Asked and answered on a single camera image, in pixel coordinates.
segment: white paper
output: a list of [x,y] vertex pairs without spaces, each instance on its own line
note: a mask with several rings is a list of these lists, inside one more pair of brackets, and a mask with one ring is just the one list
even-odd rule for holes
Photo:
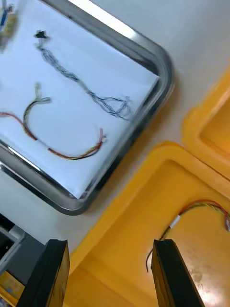
[[69,156],[94,146],[99,128],[107,142],[92,157],[66,160],[29,138],[13,118],[0,118],[0,138],[79,198],[106,157],[113,154],[129,122],[104,112],[79,85],[46,63],[35,47],[38,42],[34,34],[46,30],[50,37],[46,48],[97,95],[129,96],[133,114],[158,76],[44,3],[25,3],[14,40],[0,55],[0,112],[9,111],[23,119],[25,108],[35,98],[35,83],[39,82],[42,96],[52,98],[49,104],[36,105],[29,115],[29,127],[41,141]]

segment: white countertop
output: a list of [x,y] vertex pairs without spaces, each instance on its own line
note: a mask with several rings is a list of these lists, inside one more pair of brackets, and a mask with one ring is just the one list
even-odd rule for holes
[[157,142],[180,142],[185,114],[202,101],[230,57],[230,2],[228,0],[94,0],[124,23],[163,46],[171,55],[177,88],[167,106],[142,138],[142,148],[123,177],[113,176],[84,215],[65,216],[0,172],[0,213],[42,243],[68,239],[77,246],[97,222],[114,195]]

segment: gray wire bundle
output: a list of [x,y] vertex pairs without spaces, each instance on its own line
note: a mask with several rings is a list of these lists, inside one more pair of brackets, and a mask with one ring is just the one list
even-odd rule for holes
[[[60,72],[64,77],[73,80],[78,83],[82,89],[91,96],[92,100],[97,103],[105,112],[115,116],[117,118],[122,118],[128,120],[129,115],[131,114],[131,108],[129,105],[130,98],[126,97],[125,99],[114,98],[114,97],[99,97],[96,93],[92,92],[86,84],[79,79],[74,73],[65,69],[59,61],[55,58],[53,53],[43,46],[43,39],[47,38],[44,31],[38,31],[35,37],[39,38],[39,45],[37,46],[38,50],[41,52],[43,59],[53,66],[58,72]],[[111,106],[111,102],[117,102],[118,109],[114,109]]]

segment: colorful wire harness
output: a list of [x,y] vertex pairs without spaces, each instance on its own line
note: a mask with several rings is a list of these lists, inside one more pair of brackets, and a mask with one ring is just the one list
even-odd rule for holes
[[[164,240],[166,238],[166,236],[168,235],[170,230],[179,222],[179,220],[180,220],[180,218],[183,214],[185,214],[186,212],[188,212],[192,209],[199,208],[199,207],[209,207],[209,208],[212,208],[216,211],[222,212],[224,214],[224,218],[225,218],[225,228],[226,228],[227,231],[230,232],[230,213],[228,213],[220,204],[218,204],[215,201],[208,200],[208,199],[200,199],[200,200],[196,200],[196,201],[189,203],[188,205],[184,206],[181,209],[181,211],[178,213],[178,215],[173,220],[173,222],[165,229],[165,231],[163,232],[159,241]],[[149,272],[148,260],[149,260],[149,257],[152,254],[152,251],[153,251],[153,249],[149,252],[149,254],[146,258],[145,265],[146,265],[147,272]]]
[[[16,119],[20,125],[22,126],[24,132],[30,137],[32,138],[34,141],[40,141],[28,128],[28,115],[29,112],[31,110],[31,108],[35,105],[35,104],[42,104],[42,103],[47,103],[50,102],[51,99],[49,97],[46,98],[42,98],[40,95],[40,86],[37,83],[35,85],[35,99],[29,104],[29,106],[25,109],[24,115],[23,115],[23,121],[21,121],[16,115],[14,115],[13,113],[10,112],[0,112],[0,117],[13,117],[14,119]],[[90,157],[92,155],[94,155],[95,153],[97,153],[99,151],[99,149],[101,148],[101,145],[104,141],[104,134],[103,134],[103,129],[99,129],[100,131],[100,137],[98,142],[90,149],[88,149],[86,152],[84,152],[83,154],[77,155],[77,156],[67,156],[65,154],[59,153],[58,151],[52,149],[52,148],[48,148],[47,150],[50,151],[51,153],[57,155],[58,157],[67,159],[67,160],[80,160],[83,158],[87,158]]]
[[39,39],[39,45],[37,49],[41,52],[44,61],[53,66],[58,72],[60,72],[64,77],[73,80],[87,93],[92,100],[97,103],[105,112],[109,113],[112,116],[121,118],[124,120],[129,120],[131,114],[131,108],[129,103],[131,102],[129,97],[125,99],[114,98],[114,97],[99,97],[96,93],[92,92],[87,85],[79,79],[74,73],[66,70],[59,61],[55,58],[53,53],[44,47],[44,40],[48,37],[46,36],[45,31],[37,31],[35,37]]

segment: metal tray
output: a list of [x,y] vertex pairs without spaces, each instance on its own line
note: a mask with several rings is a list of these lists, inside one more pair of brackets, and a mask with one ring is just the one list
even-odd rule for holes
[[113,170],[171,93],[174,85],[173,66],[162,47],[87,0],[81,1],[80,7],[68,0],[44,2],[159,76],[157,85],[118,142],[114,156],[106,159],[80,199],[76,199],[48,174],[0,140],[2,171],[58,211],[67,215],[79,215],[89,208]]

